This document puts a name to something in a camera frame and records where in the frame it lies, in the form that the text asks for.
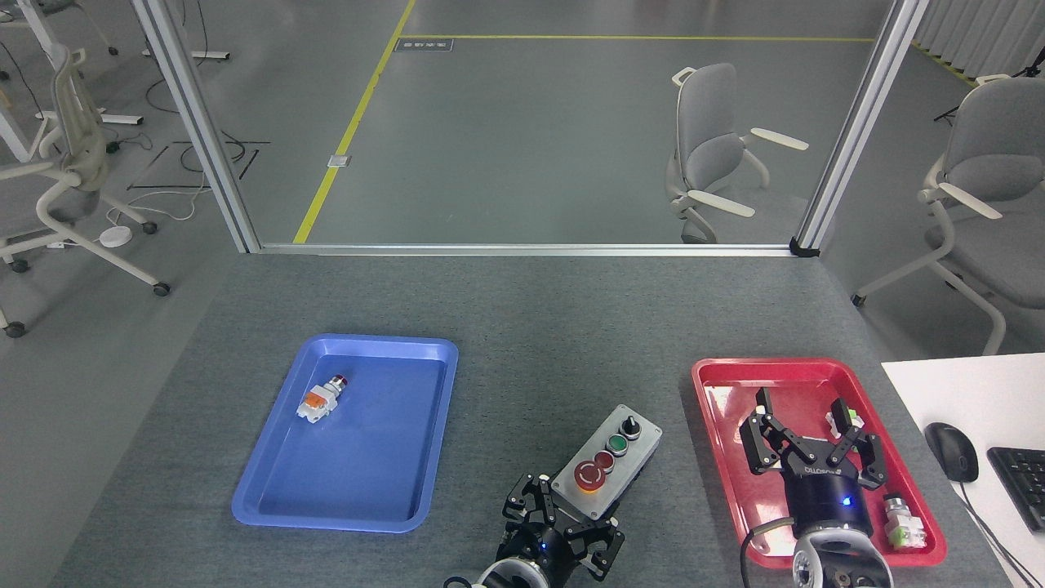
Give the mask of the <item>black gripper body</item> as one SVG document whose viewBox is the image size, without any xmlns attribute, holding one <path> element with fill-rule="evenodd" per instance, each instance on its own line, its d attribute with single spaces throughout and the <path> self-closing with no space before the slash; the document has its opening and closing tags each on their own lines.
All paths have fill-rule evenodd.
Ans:
<svg viewBox="0 0 1045 588">
<path fill-rule="evenodd" d="M 857 469 L 847 458 L 832 468 L 819 461 L 806 464 L 800 457 L 786 457 L 781 477 L 796 539 L 826 528 L 874 535 Z"/>
<path fill-rule="evenodd" d="M 537 523 L 525 523 L 506 542 L 508 587 L 563 587 L 563 533 Z"/>
</svg>

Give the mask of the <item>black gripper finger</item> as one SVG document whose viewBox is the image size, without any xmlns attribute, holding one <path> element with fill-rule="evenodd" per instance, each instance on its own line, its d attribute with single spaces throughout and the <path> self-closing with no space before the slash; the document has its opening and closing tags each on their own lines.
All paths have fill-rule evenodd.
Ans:
<svg viewBox="0 0 1045 588">
<path fill-rule="evenodd" d="M 754 475 L 768 472 L 784 456 L 786 449 L 807 462 L 806 444 L 774 416 L 766 387 L 754 392 L 754 410 L 740 425 L 740 436 L 748 469 Z"/>
<path fill-rule="evenodd" d="M 586 516 L 561 516 L 561 536 L 565 545 L 565 583 L 579 567 L 589 570 L 596 581 L 603 581 L 611 570 L 616 555 L 623 546 L 625 536 L 613 516 L 591 519 Z"/>
<path fill-rule="evenodd" d="M 882 451 L 880 436 L 867 433 L 862 425 L 857 425 L 851 416 L 844 399 L 838 398 L 831 405 L 831 416 L 835 430 L 838 433 L 833 442 L 825 440 L 820 450 L 820 485 L 833 488 L 855 488 L 856 484 L 867 490 L 877 490 L 887 480 L 884 465 L 878 464 L 878 454 Z M 850 462 L 852 447 L 860 455 L 861 469 L 856 470 Z"/>
<path fill-rule="evenodd" d="M 564 520 L 564 511 L 554 502 L 551 483 L 545 475 L 522 474 L 511 488 L 501 514 L 507 518 L 501 539 L 504 542 L 522 530 L 525 523 L 556 528 Z"/>
</svg>

